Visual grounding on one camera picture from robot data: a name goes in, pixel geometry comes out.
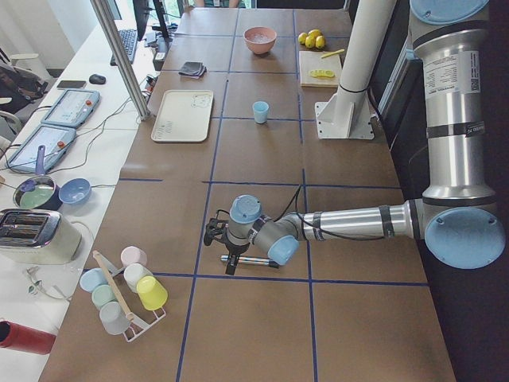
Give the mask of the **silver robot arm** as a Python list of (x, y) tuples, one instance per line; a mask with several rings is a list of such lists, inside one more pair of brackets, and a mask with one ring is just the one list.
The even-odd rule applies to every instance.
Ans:
[(424, 240), (451, 267), (477, 269), (503, 253), (495, 191), (484, 180), (479, 48), (488, 33), (485, 1), (412, 1), (408, 40), (422, 61), (429, 187), (402, 205), (290, 213), (272, 219), (251, 195), (236, 197), (220, 241), (234, 274), (250, 247), (286, 264), (303, 240), (369, 241), (406, 235)]

